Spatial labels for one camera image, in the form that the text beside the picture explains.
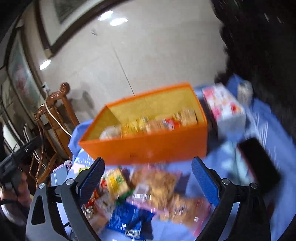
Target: white box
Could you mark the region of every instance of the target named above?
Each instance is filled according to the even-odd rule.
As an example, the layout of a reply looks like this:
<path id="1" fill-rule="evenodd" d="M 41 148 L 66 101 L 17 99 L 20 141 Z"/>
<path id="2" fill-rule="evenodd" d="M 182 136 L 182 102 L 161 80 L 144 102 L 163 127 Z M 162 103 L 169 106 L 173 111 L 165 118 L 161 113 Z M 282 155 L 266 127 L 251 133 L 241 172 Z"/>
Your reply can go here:
<path id="1" fill-rule="evenodd" d="M 246 112 L 223 84 L 204 88 L 202 93 L 217 124 L 219 139 L 244 132 Z"/>

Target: picture frame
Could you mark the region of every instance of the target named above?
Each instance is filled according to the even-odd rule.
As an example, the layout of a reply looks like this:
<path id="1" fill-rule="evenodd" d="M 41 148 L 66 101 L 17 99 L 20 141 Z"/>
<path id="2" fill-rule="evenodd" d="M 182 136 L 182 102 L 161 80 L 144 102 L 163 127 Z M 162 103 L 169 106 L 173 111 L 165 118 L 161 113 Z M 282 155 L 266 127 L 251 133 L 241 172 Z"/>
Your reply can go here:
<path id="1" fill-rule="evenodd" d="M 28 57 L 25 44 L 23 45 L 24 38 L 23 26 L 12 31 L 6 49 L 5 65 L 10 88 L 16 93 L 17 100 L 31 122 L 35 123 L 34 114 L 40 105 L 44 103 L 45 94 L 42 93 L 42 83 L 39 77 L 31 68 L 32 60 Z"/>
<path id="2" fill-rule="evenodd" d="M 35 15 L 45 55 L 54 56 L 86 23 L 125 0 L 36 0 Z"/>

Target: black phone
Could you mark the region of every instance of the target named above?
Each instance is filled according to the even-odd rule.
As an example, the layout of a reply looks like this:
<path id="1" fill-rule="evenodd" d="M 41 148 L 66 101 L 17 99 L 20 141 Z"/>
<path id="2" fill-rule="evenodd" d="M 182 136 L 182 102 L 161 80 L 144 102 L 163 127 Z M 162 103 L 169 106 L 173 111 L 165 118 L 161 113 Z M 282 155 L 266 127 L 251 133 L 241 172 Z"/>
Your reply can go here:
<path id="1" fill-rule="evenodd" d="M 271 191 L 280 181 L 280 173 L 274 167 L 270 157 L 256 138 L 238 144 L 242 157 L 245 159 L 261 193 Z"/>

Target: power cord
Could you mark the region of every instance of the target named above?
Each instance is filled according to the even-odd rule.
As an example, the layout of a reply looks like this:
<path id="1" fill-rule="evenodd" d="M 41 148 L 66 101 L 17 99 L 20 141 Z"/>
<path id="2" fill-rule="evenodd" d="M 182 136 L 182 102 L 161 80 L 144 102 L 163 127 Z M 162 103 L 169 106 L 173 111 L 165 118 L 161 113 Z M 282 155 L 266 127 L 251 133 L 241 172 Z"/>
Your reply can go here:
<path id="1" fill-rule="evenodd" d="M 60 122 L 53 116 L 53 114 L 50 112 L 50 110 L 49 110 L 49 108 L 48 108 L 48 106 L 47 106 L 47 104 L 46 104 L 46 100 L 47 100 L 47 98 L 48 98 L 48 92 L 47 91 L 45 91 L 45 93 L 46 93 L 46 99 L 45 99 L 45 102 L 44 102 L 44 105 L 45 105 L 45 108 L 47 109 L 47 111 L 48 111 L 48 113 L 51 115 L 51 117 L 58 123 L 58 125 L 62 128 L 62 130 L 64 131 L 64 132 L 66 132 L 70 137 L 72 137 L 72 135 L 68 132 L 68 131 L 66 131 L 65 129 L 64 129 L 64 127 L 60 124 Z"/>

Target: metal screw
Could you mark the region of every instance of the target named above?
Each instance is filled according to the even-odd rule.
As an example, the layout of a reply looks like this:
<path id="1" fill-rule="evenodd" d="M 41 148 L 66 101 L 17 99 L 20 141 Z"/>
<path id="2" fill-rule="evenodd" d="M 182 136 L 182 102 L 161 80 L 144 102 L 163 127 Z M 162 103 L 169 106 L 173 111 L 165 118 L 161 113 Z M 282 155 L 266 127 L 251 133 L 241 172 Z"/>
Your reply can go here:
<path id="1" fill-rule="evenodd" d="M 38 187 L 39 187 L 40 189 L 44 188 L 44 187 L 45 187 L 45 183 L 40 183 Z"/>
<path id="2" fill-rule="evenodd" d="M 230 184 L 230 181 L 227 178 L 223 178 L 222 183 L 225 184 L 225 185 L 228 185 L 228 184 Z"/>
<path id="3" fill-rule="evenodd" d="M 257 186 L 256 183 L 251 183 L 251 187 L 254 188 L 254 189 L 256 189 L 258 186 Z"/>
<path id="4" fill-rule="evenodd" d="M 71 185 L 71 184 L 73 184 L 73 182 L 74 182 L 74 179 L 70 178 L 66 181 L 66 184 Z"/>

